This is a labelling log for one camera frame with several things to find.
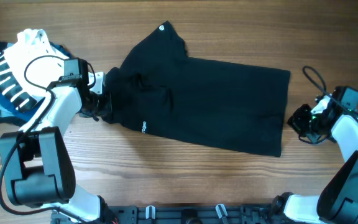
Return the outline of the black t-shirt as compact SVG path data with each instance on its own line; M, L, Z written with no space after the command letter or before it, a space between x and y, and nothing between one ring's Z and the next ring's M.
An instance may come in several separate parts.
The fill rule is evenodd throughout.
M189 57L164 22L106 75L104 121L133 131L280 157L290 72Z

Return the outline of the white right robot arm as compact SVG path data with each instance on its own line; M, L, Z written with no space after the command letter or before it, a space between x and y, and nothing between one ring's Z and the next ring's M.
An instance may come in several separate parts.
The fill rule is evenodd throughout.
M270 219L281 223L358 223L358 90L338 86L304 104L288 119L301 141L338 144L344 165L319 196L285 193L274 198Z

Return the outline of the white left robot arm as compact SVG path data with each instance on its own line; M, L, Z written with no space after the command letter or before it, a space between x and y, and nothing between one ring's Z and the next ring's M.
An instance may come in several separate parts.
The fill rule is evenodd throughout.
M80 58L63 63L59 78L39 87L48 96L31 120L0 137L0 206L18 216L54 211L73 223L118 223L101 196L76 184L63 141L73 117L94 104L93 67Z

